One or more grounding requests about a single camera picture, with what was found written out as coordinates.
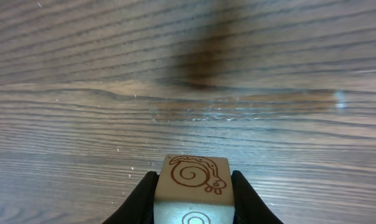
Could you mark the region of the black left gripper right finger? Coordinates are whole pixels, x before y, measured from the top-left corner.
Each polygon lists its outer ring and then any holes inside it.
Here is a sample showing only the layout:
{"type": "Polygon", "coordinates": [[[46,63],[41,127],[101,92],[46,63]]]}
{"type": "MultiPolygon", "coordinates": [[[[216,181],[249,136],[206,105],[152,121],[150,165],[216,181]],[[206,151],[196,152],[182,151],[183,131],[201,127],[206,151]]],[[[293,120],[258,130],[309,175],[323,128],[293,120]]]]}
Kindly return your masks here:
{"type": "Polygon", "coordinates": [[[233,224],[283,224],[240,171],[233,171],[231,178],[235,200],[233,224]]]}

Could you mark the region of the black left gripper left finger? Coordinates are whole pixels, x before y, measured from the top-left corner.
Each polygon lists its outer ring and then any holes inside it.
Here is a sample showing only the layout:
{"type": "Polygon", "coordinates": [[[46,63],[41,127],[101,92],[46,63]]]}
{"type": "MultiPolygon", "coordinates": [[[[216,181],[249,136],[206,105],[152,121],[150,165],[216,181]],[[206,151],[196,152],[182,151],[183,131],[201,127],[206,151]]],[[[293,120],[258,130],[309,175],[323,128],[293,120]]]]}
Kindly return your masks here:
{"type": "Polygon", "coordinates": [[[149,171],[103,224],[154,224],[154,193],[159,176],[149,171]]]}

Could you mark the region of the white block snail picture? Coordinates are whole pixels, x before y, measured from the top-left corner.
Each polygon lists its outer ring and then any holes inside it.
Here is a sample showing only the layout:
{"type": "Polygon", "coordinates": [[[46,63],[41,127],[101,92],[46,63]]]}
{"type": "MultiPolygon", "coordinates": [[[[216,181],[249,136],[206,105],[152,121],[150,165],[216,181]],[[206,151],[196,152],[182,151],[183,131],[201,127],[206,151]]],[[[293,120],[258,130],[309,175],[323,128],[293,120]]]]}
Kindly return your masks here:
{"type": "Polygon", "coordinates": [[[154,224],[232,224],[228,159],[168,154],[154,193],[154,224]]]}

